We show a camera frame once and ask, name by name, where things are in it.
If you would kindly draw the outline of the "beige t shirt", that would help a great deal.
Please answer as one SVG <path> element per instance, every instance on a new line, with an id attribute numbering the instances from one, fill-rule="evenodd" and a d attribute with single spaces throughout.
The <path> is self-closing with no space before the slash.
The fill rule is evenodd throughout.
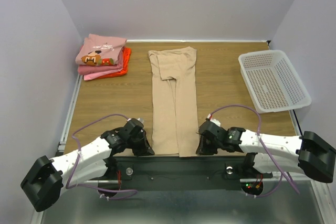
<path id="1" fill-rule="evenodd" d="M 192 47 L 148 52 L 152 69 L 152 147 L 157 155 L 192 157 L 198 147 Z"/>

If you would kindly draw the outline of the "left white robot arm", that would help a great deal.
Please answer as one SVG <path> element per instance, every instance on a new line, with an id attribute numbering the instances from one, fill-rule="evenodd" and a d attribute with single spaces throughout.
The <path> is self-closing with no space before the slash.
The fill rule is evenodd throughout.
<path id="1" fill-rule="evenodd" d="M 37 212 L 50 208 L 67 190 L 77 186 L 87 187 L 86 181 L 116 176 L 116 189 L 100 189 L 104 197 L 121 190 L 123 171 L 115 154 L 130 149 L 134 156 L 152 156 L 143 123 L 135 118 L 128 119 L 123 127 L 103 132 L 94 141 L 68 154 L 38 158 L 23 181 L 21 189 Z"/>

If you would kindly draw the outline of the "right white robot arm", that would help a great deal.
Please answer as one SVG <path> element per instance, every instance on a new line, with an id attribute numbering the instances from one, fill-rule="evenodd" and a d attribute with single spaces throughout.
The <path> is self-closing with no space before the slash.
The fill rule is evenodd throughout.
<path id="1" fill-rule="evenodd" d="M 247 161 L 241 170 L 248 177 L 283 171 L 333 182 L 335 148 L 314 132 L 305 131 L 302 136 L 257 134 L 241 127 L 226 130 L 217 120 L 206 120 L 198 133 L 198 155 L 214 155 L 218 150 L 245 153 Z"/>

